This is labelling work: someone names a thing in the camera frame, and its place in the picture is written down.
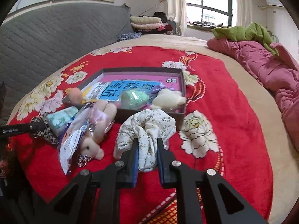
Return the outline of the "person's left hand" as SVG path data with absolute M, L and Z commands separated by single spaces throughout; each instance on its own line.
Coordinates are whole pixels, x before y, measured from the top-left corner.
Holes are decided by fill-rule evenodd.
M 10 172 L 8 161 L 6 159 L 0 161 L 0 170 L 0 178 L 6 178 Z

